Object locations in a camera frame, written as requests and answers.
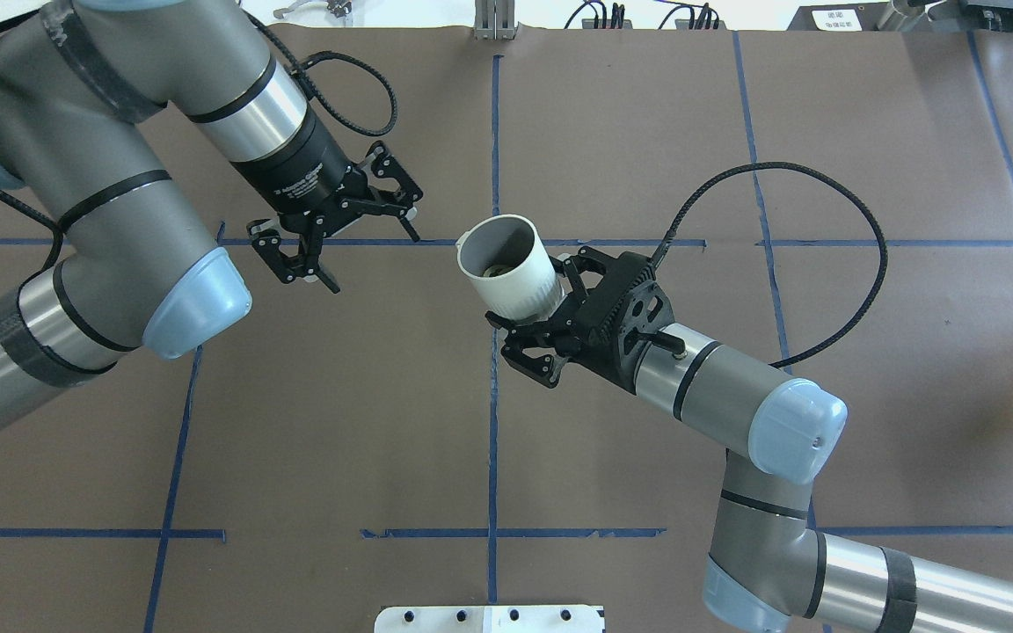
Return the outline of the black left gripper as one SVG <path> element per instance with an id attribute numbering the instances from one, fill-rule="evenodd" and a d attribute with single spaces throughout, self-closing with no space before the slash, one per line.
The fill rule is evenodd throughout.
<path id="1" fill-rule="evenodd" d="M 250 221 L 248 237 L 282 284 L 318 281 L 331 293 L 340 293 L 337 278 L 320 261 L 324 240 L 365 215 L 393 217 L 413 242 L 421 240 L 413 220 L 425 194 L 389 147 L 374 142 L 359 167 L 333 145 L 286 145 L 272 153 L 276 220 Z M 369 184 L 365 171 L 377 179 L 393 180 L 397 188 L 378 189 Z M 294 255 L 281 248 L 283 229 L 298 236 Z"/>

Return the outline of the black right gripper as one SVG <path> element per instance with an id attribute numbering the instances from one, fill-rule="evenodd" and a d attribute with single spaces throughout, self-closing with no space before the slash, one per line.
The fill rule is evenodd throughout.
<path id="1" fill-rule="evenodd" d="M 506 319 L 493 311 L 485 320 L 504 338 L 501 353 L 511 368 L 546 389 L 554 389 L 573 360 L 604 380 L 634 393 L 635 373 L 650 337 L 673 321 L 670 300 L 656 280 L 651 258 L 634 251 L 618 257 L 580 247 L 554 260 L 566 281 L 563 304 L 577 303 L 573 316 L 558 309 L 546 319 Z"/>

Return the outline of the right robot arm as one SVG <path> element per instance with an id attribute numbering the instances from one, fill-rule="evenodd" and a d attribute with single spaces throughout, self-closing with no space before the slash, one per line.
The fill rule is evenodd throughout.
<path id="1" fill-rule="evenodd" d="M 775 360 L 828 335 L 875 275 L 864 247 L 678 248 L 676 316 Z M 816 481 L 821 529 L 1013 582 L 1013 247 L 900 247 L 840 344 L 795 367 L 849 408 Z M 725 452 L 579 366 L 544 389 L 498 367 L 496 526 L 503 601 L 602 605 L 616 632 L 724 632 L 701 601 Z"/>

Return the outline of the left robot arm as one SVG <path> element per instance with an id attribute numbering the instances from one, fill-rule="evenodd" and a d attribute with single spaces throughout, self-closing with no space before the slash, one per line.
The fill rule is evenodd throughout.
<path id="1" fill-rule="evenodd" d="M 236 1 L 47 1 L 0 21 L 0 201 L 51 251 L 0 297 L 0 430 L 145 347 L 178 358 L 251 294 L 138 131 L 176 107 L 272 208 L 250 244 L 281 283 L 339 284 L 324 242 L 365 216 L 407 236 L 423 197 L 382 137 L 350 160 L 312 107 L 323 51 L 298 61 Z"/>

